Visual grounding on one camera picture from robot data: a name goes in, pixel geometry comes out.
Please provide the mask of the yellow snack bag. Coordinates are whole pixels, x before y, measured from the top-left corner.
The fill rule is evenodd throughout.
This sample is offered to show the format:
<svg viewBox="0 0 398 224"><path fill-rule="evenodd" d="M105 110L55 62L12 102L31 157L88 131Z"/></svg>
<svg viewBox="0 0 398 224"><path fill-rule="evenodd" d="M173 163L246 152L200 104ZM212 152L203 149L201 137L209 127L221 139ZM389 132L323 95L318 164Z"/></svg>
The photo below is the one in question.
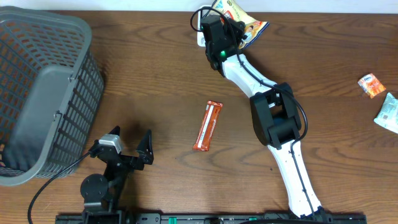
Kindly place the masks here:
<svg viewBox="0 0 398 224"><path fill-rule="evenodd" d="M269 26L268 22L259 21L249 16L235 0L215 0L211 7L221 12L227 19L245 23L244 34L238 44L241 50L251 45Z"/></svg>

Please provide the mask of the orange brown snack bar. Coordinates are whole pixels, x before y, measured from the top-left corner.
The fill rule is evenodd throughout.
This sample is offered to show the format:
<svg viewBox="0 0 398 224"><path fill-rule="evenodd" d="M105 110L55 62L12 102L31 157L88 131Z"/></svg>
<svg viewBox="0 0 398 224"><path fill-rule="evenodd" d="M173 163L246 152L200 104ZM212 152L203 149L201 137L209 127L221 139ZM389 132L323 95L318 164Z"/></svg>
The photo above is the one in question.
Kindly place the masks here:
<svg viewBox="0 0 398 224"><path fill-rule="evenodd" d="M206 110L198 133L197 140L193 145L195 151L209 151L210 143L213 137L213 131L216 127L222 103L209 100L206 104Z"/></svg>

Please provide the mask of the small orange packet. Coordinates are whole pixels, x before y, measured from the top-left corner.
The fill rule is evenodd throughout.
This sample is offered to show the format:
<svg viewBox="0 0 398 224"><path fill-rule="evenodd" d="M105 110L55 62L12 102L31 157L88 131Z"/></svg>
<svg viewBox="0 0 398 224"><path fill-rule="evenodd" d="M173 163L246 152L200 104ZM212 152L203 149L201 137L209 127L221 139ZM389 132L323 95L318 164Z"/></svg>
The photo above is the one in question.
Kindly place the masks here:
<svg viewBox="0 0 398 224"><path fill-rule="evenodd" d="M370 97L374 98L376 95L384 92L386 87L374 76L369 73L358 80L358 85Z"/></svg>

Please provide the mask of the white tissue pack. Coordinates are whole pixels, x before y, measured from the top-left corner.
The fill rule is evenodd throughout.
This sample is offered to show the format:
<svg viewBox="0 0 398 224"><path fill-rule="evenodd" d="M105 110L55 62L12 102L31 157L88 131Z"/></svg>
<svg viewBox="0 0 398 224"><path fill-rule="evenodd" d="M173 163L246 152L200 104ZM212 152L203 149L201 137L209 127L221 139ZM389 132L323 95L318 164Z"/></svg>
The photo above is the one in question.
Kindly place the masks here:
<svg viewBox="0 0 398 224"><path fill-rule="evenodd" d="M397 127L397 98L391 93L386 95L379 114L374 118L374 122L387 130L398 133Z"/></svg>

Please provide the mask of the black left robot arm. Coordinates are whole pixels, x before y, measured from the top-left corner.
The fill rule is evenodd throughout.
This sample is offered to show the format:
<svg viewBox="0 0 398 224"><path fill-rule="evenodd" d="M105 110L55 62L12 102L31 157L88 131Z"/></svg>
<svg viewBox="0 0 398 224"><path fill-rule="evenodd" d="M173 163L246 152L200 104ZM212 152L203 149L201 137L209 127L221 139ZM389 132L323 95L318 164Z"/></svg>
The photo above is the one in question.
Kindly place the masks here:
<svg viewBox="0 0 398 224"><path fill-rule="evenodd" d="M106 164L103 174L91 174L80 187L84 198L83 223L134 223L134 216L119 209L119 199L129 174L143 170L154 161L152 131L146 131L136 148L137 156L122 154L121 128L116 126L108 134L96 140L90 148L90 156Z"/></svg>

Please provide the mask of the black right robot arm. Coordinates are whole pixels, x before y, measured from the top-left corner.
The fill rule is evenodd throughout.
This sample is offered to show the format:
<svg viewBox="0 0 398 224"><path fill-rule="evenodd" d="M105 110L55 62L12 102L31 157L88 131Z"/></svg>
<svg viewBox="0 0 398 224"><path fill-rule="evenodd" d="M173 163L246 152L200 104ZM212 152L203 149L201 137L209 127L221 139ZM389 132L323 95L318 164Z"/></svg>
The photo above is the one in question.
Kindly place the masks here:
<svg viewBox="0 0 398 224"><path fill-rule="evenodd" d="M301 155L301 140L308 131L308 120L291 87L264 77L239 50L238 42L244 36L243 22L215 12L202 17L198 28L204 35L206 57L212 69L249 98L254 132L277 162L290 211L299 218L315 218L322 206Z"/></svg>

